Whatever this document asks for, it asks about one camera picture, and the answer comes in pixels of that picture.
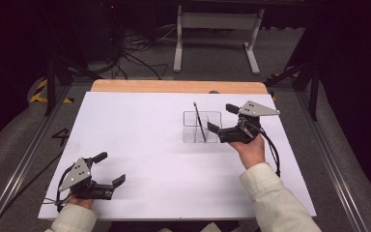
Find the equipment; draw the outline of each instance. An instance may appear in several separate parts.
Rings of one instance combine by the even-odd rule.
[[[93,162],[98,163],[106,158],[107,153],[105,152],[100,153],[93,158],[79,158],[76,163],[66,169],[59,182],[56,197],[56,205],[58,206],[59,212],[62,210],[62,204],[67,202],[69,196],[72,195],[78,199],[111,200],[114,189],[125,182],[126,174],[114,180],[112,185],[100,185],[97,182],[92,181],[92,174],[90,170]],[[66,189],[70,189],[71,193],[65,200],[60,201],[60,192]]]
[[[260,116],[279,115],[279,110],[268,108],[254,101],[247,101],[241,108],[227,103],[225,109],[230,113],[238,115],[237,125],[233,128],[221,129],[219,126],[208,122],[208,130],[216,133],[221,143],[242,142],[248,144],[258,133],[261,133],[270,145],[271,154],[276,164],[275,173],[280,176],[278,152],[260,124]]]

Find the black cable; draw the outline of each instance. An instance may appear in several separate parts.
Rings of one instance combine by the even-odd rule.
[[[21,190],[19,190],[16,195],[8,202],[8,204],[4,207],[0,214],[0,220],[2,219],[2,216],[7,212],[7,210],[11,207],[11,205],[14,203],[15,200],[24,192],[26,189],[28,189],[29,186],[31,186],[43,173],[44,171],[58,158],[60,158],[63,154],[63,151],[57,155],[53,160],[50,161],[32,180],[30,180]]]
[[[43,205],[48,205],[48,204],[55,204],[55,203],[56,203],[56,201],[55,201],[55,200],[53,200],[53,199],[50,199],[50,198],[45,198],[45,200],[48,200],[48,201],[50,201],[50,202],[43,202],[43,203],[42,203]]]
[[[111,69],[113,69],[113,67],[117,64],[117,60],[113,60],[113,62],[109,65],[106,65],[105,67],[102,67],[100,69],[97,69],[97,70],[88,70],[89,72],[92,72],[92,73],[95,73],[95,74],[99,74],[99,73],[105,73]],[[69,72],[74,75],[74,76],[86,76],[85,74],[83,74],[82,72],[78,72],[78,71],[72,71],[72,70],[69,70]]]
[[[248,126],[254,128],[255,130],[257,130],[259,133],[261,133],[265,139],[267,139],[268,141],[268,144],[270,145],[270,148],[271,148],[271,153],[272,153],[272,156],[273,156],[273,160],[275,161],[275,164],[276,164],[276,171],[275,171],[275,174],[278,176],[278,177],[281,177],[281,171],[280,171],[280,168],[279,168],[279,154],[278,154],[278,151],[276,150],[276,147],[275,145],[273,144],[273,142],[271,141],[271,139],[267,136],[267,134],[265,133],[264,129],[262,128],[257,128],[255,125],[253,124],[250,124],[248,122],[245,122]]]
[[[125,79],[128,79],[128,75],[126,74],[126,72],[124,72],[124,71],[122,70],[122,68],[120,68],[120,66],[116,65],[116,67],[119,69],[119,71],[121,71],[121,72],[123,73],[123,75],[125,76]]]
[[[140,62],[141,64],[143,64],[143,65],[146,66],[147,68],[149,68],[153,73],[155,73],[155,75],[157,76],[157,78],[158,78],[159,80],[161,80],[161,78],[160,78],[160,76],[158,75],[158,73],[157,73],[157,72],[156,72],[152,67],[150,67],[149,65],[147,65],[146,63],[144,63],[142,60],[136,58],[135,56],[132,56],[132,55],[130,55],[130,54],[126,54],[126,59],[128,59],[127,56],[129,56],[129,57],[131,57],[131,58],[137,60],[138,62]]]
[[[58,188],[57,188],[57,192],[56,192],[56,206],[57,206],[57,211],[60,213],[63,206],[63,202],[65,201],[65,199],[67,199],[68,197],[66,197],[65,199],[63,200],[60,200],[60,190],[59,190],[59,187],[62,186],[63,184],[63,180],[65,180],[65,177],[66,177],[66,174],[68,174],[71,169],[73,168],[74,164],[72,164],[70,167],[68,167],[68,169],[65,170],[65,172],[62,174],[62,177],[60,178],[60,181],[59,181],[59,185],[58,185]]]
[[[214,30],[212,30],[212,29],[208,29],[208,30],[205,30],[205,31],[207,31],[207,32],[209,32],[209,33],[211,33],[211,34],[214,34],[214,35],[216,35],[216,36],[219,36],[219,37],[227,37],[227,36],[229,36],[234,30],[219,30],[219,29],[214,29]]]
[[[177,27],[172,28],[163,37],[158,38],[155,41],[151,41],[149,39],[142,39],[141,36],[137,36],[135,34],[126,35],[125,38],[123,39],[123,48],[125,50],[130,51],[130,54],[132,54],[135,51],[141,51],[141,52],[147,51],[147,50],[151,49],[152,47],[156,46],[157,44],[166,43],[168,41],[167,38],[170,37],[170,35],[173,32],[175,32],[176,28]],[[128,45],[135,45],[135,44],[136,44],[136,47],[128,47]]]
[[[162,77],[164,76],[164,74],[165,74],[165,72],[167,71],[167,68],[168,68],[168,64],[147,65],[147,64],[145,64],[144,62],[143,62],[142,64],[139,64],[139,63],[136,63],[136,62],[130,60],[127,56],[125,56],[125,58],[126,58],[129,62],[131,62],[131,63],[133,63],[133,64],[136,64],[136,65],[139,65],[139,66],[146,66],[146,67],[148,67],[148,68],[150,68],[150,67],[161,67],[161,66],[165,66],[164,71],[162,72],[161,76],[160,76],[160,77],[157,76],[158,79],[162,79]]]

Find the gray carpet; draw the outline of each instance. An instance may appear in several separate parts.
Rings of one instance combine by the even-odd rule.
[[[249,33],[235,31],[221,39],[205,31],[192,31],[185,34],[184,59],[182,72],[173,73],[175,43],[168,41],[148,51],[133,55],[149,65],[168,64],[166,79],[175,80],[222,80],[222,81],[264,81],[272,73],[282,72],[290,54],[301,35],[301,30],[262,30],[254,47],[261,75],[255,76],[248,66],[242,44]],[[156,78],[145,67],[133,65],[122,59],[121,68],[128,74],[128,79],[138,77]],[[156,67],[158,73],[163,67]],[[110,77],[111,72],[103,76]],[[63,147],[61,139],[51,138],[52,134],[63,128],[72,129],[79,106],[90,83],[75,82],[70,88],[68,98],[74,103],[62,103],[43,144],[29,169],[25,180],[31,180],[50,160],[59,154]],[[315,221],[323,231],[353,231],[344,208],[338,198],[334,185],[321,159],[321,151],[305,116],[300,110],[296,93],[289,89],[273,89],[277,96],[276,107],[281,111],[280,118],[296,155],[300,170],[316,208]],[[16,169],[33,138],[45,112],[45,103],[33,102],[18,117],[13,119],[0,133],[0,195],[9,178]],[[358,209],[361,211],[367,228],[371,231],[371,186],[353,155],[346,137],[339,128],[334,114],[321,91],[318,102],[319,124],[327,138],[338,166],[348,181],[354,194]],[[39,220],[37,215],[45,196],[44,190],[49,184],[56,162],[14,202],[3,216],[0,231],[44,231],[50,221]],[[94,231],[107,231],[109,222],[98,221]],[[255,221],[242,221],[244,231],[254,231]]]

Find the metal frame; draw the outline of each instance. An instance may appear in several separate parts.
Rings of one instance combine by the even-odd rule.
[[[308,101],[306,95],[303,92],[296,92],[298,102],[300,103],[300,108],[306,116],[306,120],[312,129],[312,132],[315,134],[315,137],[318,140],[318,144],[322,151],[322,160],[328,171],[330,179],[333,182],[333,185],[336,189],[336,192],[339,196],[342,206],[345,209],[346,215],[348,216],[349,222],[351,223],[354,231],[362,232],[368,231],[366,224],[363,221],[363,218],[360,215],[357,205],[352,197],[351,191],[349,189],[348,183],[343,178],[339,167],[336,164],[336,161],[333,157],[332,152],[329,149],[327,141],[325,140],[324,134],[317,122],[313,120],[313,116],[309,114],[307,109]]]
[[[182,69],[183,28],[214,28],[252,30],[251,40],[249,43],[244,43],[244,47],[252,73],[260,74],[252,48],[257,39],[263,15],[264,10],[259,10],[257,14],[183,13],[182,6],[179,6],[177,14],[177,45],[176,54],[174,56],[174,73],[179,73]]]
[[[59,90],[56,101],[62,102],[62,100],[67,96],[70,88],[70,86],[62,86]],[[29,144],[29,147],[27,148],[25,154],[23,155],[22,160],[17,166],[16,171],[12,175],[0,197],[0,215],[5,212],[8,204],[16,196],[17,191],[19,190],[30,166],[32,165],[33,160],[35,159],[35,156],[39,151],[39,148],[41,147],[43,137],[49,129],[49,126],[61,105],[62,104],[60,103],[55,104],[51,113],[47,117],[44,117],[41,124],[39,125],[39,128],[31,143]]]

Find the black wall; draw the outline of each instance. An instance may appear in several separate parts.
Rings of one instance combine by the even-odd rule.
[[[321,62],[330,106],[371,182],[371,1],[336,3],[313,19],[290,65]]]
[[[38,36],[10,0],[0,0],[0,130],[28,106],[44,67]]]

